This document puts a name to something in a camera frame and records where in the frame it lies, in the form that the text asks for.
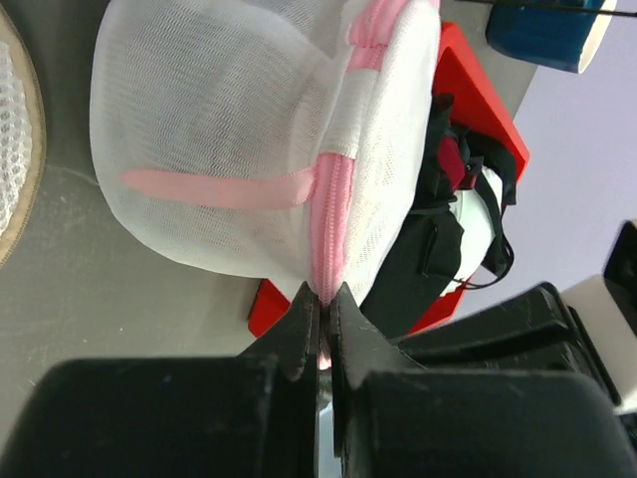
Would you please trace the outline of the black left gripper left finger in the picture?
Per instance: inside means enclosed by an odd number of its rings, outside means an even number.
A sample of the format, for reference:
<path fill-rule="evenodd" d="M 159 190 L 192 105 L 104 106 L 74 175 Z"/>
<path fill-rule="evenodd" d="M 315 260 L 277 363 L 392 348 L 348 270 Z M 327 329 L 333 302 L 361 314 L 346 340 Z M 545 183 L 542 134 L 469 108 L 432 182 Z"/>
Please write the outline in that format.
<path fill-rule="evenodd" d="M 259 475 L 318 473 L 319 298 L 302 284 L 284 315 L 240 357 L 260 365 L 257 394 Z"/>

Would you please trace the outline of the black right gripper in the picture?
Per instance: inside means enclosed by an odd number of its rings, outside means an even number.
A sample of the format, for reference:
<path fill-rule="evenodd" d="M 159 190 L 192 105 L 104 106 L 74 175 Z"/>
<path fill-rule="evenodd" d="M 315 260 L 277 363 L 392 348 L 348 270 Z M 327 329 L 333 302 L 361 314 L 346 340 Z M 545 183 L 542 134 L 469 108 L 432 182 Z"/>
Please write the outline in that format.
<path fill-rule="evenodd" d="M 426 367 L 582 373 L 620 401 L 582 320 L 549 282 L 397 345 Z"/>

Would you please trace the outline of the white mesh laundry bag pink zipper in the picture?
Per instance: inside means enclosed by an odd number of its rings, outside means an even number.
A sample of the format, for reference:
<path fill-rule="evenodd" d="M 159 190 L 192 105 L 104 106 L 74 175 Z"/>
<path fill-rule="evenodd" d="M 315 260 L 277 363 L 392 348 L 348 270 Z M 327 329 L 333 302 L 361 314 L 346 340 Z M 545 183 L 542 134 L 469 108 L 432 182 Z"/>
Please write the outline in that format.
<path fill-rule="evenodd" d="M 97 179 L 136 239 L 323 303 L 368 295 L 410 210 L 435 1 L 112 1 L 90 105 Z"/>

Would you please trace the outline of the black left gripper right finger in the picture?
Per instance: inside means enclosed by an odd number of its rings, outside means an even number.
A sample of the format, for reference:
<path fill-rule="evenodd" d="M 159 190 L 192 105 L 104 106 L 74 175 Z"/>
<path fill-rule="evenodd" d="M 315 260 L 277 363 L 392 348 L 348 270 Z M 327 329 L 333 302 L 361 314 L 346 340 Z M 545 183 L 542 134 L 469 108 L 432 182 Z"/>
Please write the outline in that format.
<path fill-rule="evenodd" d="M 333 392 L 333 446 L 344 477 L 373 477 L 378 445 L 377 408 L 369 380 L 378 374 L 401 374 L 423 366 L 361 312 L 347 284 L 328 306 L 327 326 Z"/>

